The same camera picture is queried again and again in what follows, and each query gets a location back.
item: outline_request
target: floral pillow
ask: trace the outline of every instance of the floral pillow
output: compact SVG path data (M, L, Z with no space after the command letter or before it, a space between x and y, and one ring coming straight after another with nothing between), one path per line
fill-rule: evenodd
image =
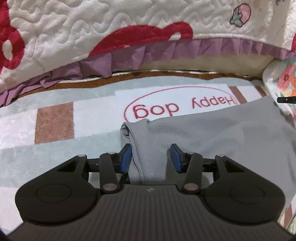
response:
M296 96L296 58L274 60L263 72L263 81L277 103L277 97ZM296 104L277 105L296 119Z

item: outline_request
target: beige fabric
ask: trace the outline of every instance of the beige fabric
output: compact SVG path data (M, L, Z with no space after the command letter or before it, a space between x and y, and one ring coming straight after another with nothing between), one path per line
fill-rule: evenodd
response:
M144 64L141 70L149 69L179 69L195 71L214 71L218 73L233 73L239 75L254 76L262 79L264 69L274 60L272 56L263 55L228 55L217 57L197 56L195 59L178 59L169 62L155 61Z

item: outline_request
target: ribbed black surface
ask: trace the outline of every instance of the ribbed black surface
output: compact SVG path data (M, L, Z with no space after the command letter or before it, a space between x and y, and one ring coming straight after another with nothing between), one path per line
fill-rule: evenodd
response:
M277 223L239 226L209 213L197 196L175 186L126 185L104 195L94 210L72 223L41 227L24 223L12 241L280 241L292 237Z

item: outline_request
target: gray garment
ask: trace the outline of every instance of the gray garment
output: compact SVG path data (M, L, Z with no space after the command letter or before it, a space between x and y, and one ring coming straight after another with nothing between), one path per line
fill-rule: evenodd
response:
M175 171L169 155L176 143L204 158L225 154L278 185L286 205L296 193L296 130L269 96L212 112L125 122L120 136L122 145L132 145L132 184L182 185L185 174ZM202 186L211 178L205 174Z

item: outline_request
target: purple ruffled trim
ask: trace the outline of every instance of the purple ruffled trim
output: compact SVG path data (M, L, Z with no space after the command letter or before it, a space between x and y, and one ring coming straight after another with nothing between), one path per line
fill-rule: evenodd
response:
M278 59L296 56L296 53L286 49L239 38L185 39L149 43L89 57L34 77L1 93L0 107L10 104L13 98L23 93L39 87L50 87L60 80L78 80L93 75L109 77L112 71L137 70L142 64L153 61L167 62L171 59L194 59L198 55L218 56L220 54L271 55Z

